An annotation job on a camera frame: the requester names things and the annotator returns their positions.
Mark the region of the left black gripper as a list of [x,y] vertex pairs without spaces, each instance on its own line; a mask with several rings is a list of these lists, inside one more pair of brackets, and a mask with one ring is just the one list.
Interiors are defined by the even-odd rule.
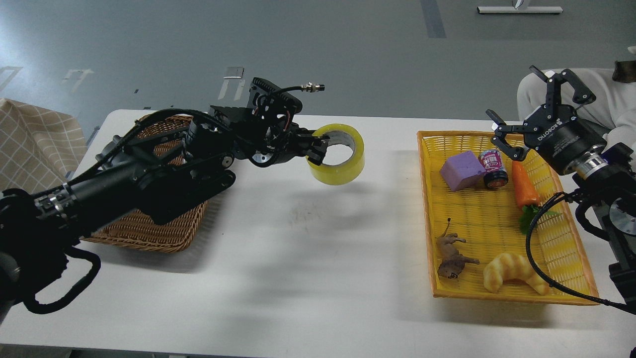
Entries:
[[312,165],[321,166],[330,140],[329,134],[316,135],[315,131],[298,125],[291,125],[287,131],[272,126],[265,132],[259,147],[248,155],[248,160],[257,167],[267,168],[305,156]]

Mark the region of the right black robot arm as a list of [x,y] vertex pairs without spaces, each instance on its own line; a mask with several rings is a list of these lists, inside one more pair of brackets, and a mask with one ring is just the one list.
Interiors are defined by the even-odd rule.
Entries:
[[[635,174],[630,167],[632,150],[625,144],[607,147],[606,140],[588,129],[574,106],[561,101],[561,86],[570,84],[575,104],[596,100],[593,91],[571,69],[546,75],[536,66],[529,70],[547,86],[545,102],[522,124],[507,125],[493,110],[486,114],[495,123],[493,143],[514,161],[524,161],[534,150],[558,175],[572,174],[578,188],[557,192],[540,206],[529,225],[525,249],[529,263],[550,287],[598,304],[635,312]],[[614,303],[582,294],[550,278],[534,261],[531,237],[541,217],[559,202],[577,202],[575,217],[581,227],[609,243],[616,262],[609,266],[611,280],[624,299]]]

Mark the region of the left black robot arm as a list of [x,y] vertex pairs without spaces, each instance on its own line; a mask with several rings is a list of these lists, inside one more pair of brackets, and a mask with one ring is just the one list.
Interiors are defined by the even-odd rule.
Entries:
[[174,220],[232,186],[236,160],[266,168],[305,157],[321,166],[328,137],[295,124],[302,102],[292,92],[324,89],[254,78],[244,108],[156,111],[114,136],[69,182],[39,193],[3,190],[1,317],[20,303],[35,314],[68,306],[101,267],[78,247],[81,238],[135,209],[158,225]]

